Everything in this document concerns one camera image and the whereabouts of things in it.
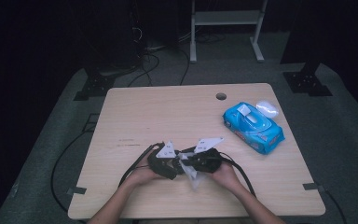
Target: wooden table top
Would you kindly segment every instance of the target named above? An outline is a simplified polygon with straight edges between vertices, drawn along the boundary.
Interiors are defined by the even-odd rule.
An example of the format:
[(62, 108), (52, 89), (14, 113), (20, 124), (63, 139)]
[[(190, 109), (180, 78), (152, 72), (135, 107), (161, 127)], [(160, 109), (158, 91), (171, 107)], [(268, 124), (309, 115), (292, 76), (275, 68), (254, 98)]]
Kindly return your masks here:
[[(224, 93), (226, 100), (216, 99)], [(267, 100), (280, 115), (285, 140), (261, 155), (223, 123), (223, 113), (239, 102)], [(325, 211), (279, 102), (269, 84), (225, 84), (116, 88), (103, 104), (68, 215), (92, 217), (117, 189), (125, 171), (150, 145), (172, 140), (175, 149), (195, 146), (201, 138), (224, 137), (216, 148), (227, 153), (248, 175), (258, 200), (278, 216), (319, 216)], [(242, 184), (247, 188), (241, 174)], [(188, 178), (158, 179), (136, 189), (123, 218), (247, 217), (237, 199), (212, 180), (193, 190)]]

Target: floor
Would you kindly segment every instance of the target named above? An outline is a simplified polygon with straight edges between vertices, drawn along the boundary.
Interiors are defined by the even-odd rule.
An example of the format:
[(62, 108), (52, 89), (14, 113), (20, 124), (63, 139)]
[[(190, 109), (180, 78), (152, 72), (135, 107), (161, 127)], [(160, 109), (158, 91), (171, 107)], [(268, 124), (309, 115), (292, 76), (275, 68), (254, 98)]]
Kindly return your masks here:
[[(182, 85), (269, 83), (312, 177), (334, 196), (347, 223), (358, 223), (358, 104), (345, 89), (339, 75), (324, 65), (318, 68), (316, 76), (332, 96), (310, 97), (306, 93), (292, 93), (282, 73), (299, 71), (303, 64), (280, 64), (288, 34), (260, 36), (260, 48), (266, 59), (263, 63), (255, 59), (250, 35), (220, 35), (221, 41), (198, 44), (198, 61), (192, 64), (187, 64), (185, 56), (189, 53), (188, 43), (179, 46), (182, 51), (165, 49), (151, 53), (154, 56), (144, 56), (144, 69), (151, 70), (158, 60), (159, 63), (148, 72), (150, 78), (140, 76), (145, 72), (140, 68), (117, 78), (114, 87), (123, 88), (130, 83), (132, 87), (177, 86), (181, 82)], [(78, 222), (71, 220), (57, 204), (51, 187), (62, 207), (67, 208), (71, 202), (71, 189), (76, 186), (92, 138), (92, 132), (82, 133), (82, 130), (91, 114), (100, 113), (104, 100), (103, 96), (94, 96), (74, 101), (86, 80), (87, 74), (81, 69), (66, 86), (0, 210), (0, 223)], [(326, 206), (324, 215), (283, 219), (288, 223), (344, 223), (329, 194), (321, 192), (321, 196)], [(193, 222), (207, 223), (205, 220), (174, 223)], [(214, 222), (243, 223), (240, 219)]]

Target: white metal frame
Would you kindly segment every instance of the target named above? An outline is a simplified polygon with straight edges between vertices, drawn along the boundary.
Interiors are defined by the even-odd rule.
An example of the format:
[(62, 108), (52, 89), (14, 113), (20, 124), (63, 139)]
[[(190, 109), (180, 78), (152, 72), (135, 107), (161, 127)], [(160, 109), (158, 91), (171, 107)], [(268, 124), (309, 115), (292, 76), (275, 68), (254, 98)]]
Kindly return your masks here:
[(197, 12), (195, 0), (192, 0), (191, 6), (191, 42), (190, 42), (190, 61), (197, 62), (196, 52), (196, 26), (198, 25), (243, 25), (255, 24), (255, 35), (250, 38), (257, 61), (264, 62), (263, 54), (258, 47), (258, 37), (260, 35), (261, 25), (266, 13), (268, 0), (263, 0), (260, 10), (247, 11), (202, 11)]

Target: wet wipes package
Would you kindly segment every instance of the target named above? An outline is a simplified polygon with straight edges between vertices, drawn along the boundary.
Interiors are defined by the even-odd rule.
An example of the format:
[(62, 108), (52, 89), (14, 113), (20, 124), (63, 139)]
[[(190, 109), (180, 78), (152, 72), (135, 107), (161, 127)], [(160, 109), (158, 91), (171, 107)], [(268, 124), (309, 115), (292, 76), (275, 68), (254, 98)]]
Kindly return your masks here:
[(269, 154), (282, 140), (282, 128), (252, 105), (241, 102), (223, 115), (225, 125), (261, 154)]

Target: forearm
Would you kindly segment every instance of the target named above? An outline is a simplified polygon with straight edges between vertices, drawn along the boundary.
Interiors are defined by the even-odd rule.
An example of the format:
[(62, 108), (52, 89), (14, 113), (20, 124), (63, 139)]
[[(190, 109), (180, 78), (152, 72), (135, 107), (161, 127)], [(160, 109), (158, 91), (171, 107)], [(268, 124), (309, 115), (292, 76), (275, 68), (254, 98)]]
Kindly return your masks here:
[(130, 181), (125, 181), (88, 223), (117, 223), (127, 200), (130, 198), (130, 195), (136, 186), (136, 184)]
[(284, 223), (279, 217), (275, 216), (260, 201), (255, 198), (242, 184), (230, 189), (230, 191), (242, 203), (249, 217), (258, 224)]

